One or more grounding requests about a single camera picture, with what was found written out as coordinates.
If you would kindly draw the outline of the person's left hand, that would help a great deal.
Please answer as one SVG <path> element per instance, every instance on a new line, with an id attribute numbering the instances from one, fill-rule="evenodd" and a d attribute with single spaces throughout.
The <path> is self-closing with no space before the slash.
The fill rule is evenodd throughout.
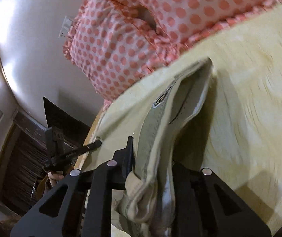
<path id="1" fill-rule="evenodd" d="M 60 180 L 64 178 L 64 175 L 58 173 L 52 173 L 51 171 L 47 174 L 49 183 L 54 187 Z"/>

